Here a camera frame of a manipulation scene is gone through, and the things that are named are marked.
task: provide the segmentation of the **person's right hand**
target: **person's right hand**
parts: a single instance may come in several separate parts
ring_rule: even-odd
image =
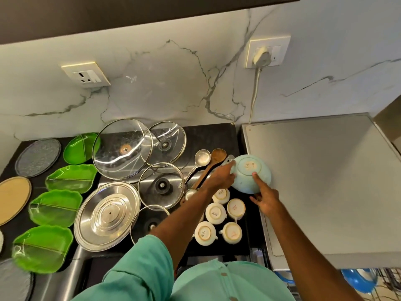
[[[255,194],[255,197],[250,196],[249,198],[259,206],[260,210],[267,217],[270,217],[271,213],[273,213],[273,211],[280,205],[278,191],[270,188],[264,181],[260,179],[256,172],[252,173],[252,177],[253,180],[258,184],[260,193]]]

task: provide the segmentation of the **wooden ladle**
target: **wooden ladle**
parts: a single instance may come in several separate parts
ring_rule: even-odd
[[[223,149],[214,149],[212,152],[212,158],[210,161],[210,164],[207,166],[207,168],[202,172],[196,183],[194,183],[191,187],[191,189],[198,189],[200,183],[203,181],[203,179],[209,174],[210,170],[212,169],[213,166],[217,165],[220,162],[223,162],[225,158],[227,157],[227,152],[225,152]]]

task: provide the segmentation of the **person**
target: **person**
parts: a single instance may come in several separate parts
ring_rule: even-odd
[[[198,221],[219,189],[230,187],[231,163],[219,166],[190,201],[171,213],[139,241],[104,276],[103,282],[78,294],[74,301],[289,301],[286,285],[256,263],[212,260],[184,271],[174,282],[174,268],[184,255]],[[256,173],[260,194],[250,200],[270,219],[303,301],[362,301],[313,246],[286,208],[279,193]]]

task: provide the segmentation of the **green leaf-shaped plate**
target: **green leaf-shaped plate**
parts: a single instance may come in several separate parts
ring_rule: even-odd
[[[12,257],[24,270],[39,274],[55,273],[63,265],[73,239],[68,228],[49,225],[33,227],[14,240]]]
[[[52,190],[42,193],[29,203],[29,216],[38,225],[70,227],[82,204],[77,191]]]
[[[92,158],[93,143],[98,135],[96,133],[85,133],[75,137],[64,149],[64,160],[71,165],[83,164]],[[100,138],[96,140],[95,153],[100,146]]]
[[[96,172],[93,165],[69,165],[50,174],[44,183],[48,190],[71,190],[82,194],[92,187]]]

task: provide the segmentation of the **shirt sleeve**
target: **shirt sleeve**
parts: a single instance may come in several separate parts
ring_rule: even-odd
[[[73,301],[166,301],[174,284],[173,260],[164,243],[147,235],[107,272],[103,282]]]

